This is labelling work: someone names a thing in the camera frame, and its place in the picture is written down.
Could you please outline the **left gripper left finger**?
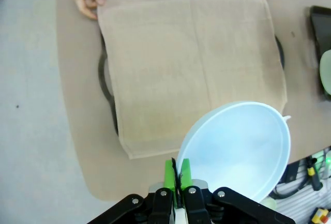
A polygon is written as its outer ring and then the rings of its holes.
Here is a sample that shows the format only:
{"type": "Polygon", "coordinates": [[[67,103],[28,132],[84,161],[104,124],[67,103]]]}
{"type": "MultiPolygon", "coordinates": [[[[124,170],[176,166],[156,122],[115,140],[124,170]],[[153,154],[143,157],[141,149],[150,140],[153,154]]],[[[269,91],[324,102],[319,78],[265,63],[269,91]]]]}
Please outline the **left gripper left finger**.
{"type": "Polygon", "coordinates": [[[167,160],[164,181],[151,186],[145,198],[130,194],[90,223],[175,223],[176,180],[175,159],[167,160]]]}

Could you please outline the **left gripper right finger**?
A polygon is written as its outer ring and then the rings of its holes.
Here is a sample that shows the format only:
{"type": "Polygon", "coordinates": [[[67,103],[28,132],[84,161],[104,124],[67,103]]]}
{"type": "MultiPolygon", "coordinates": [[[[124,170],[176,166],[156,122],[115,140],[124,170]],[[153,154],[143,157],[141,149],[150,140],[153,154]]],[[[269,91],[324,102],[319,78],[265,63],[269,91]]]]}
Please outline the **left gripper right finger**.
{"type": "Polygon", "coordinates": [[[192,179],[189,159],[183,160],[179,182],[187,223],[295,223],[228,187],[210,192],[205,181],[192,179]]]}

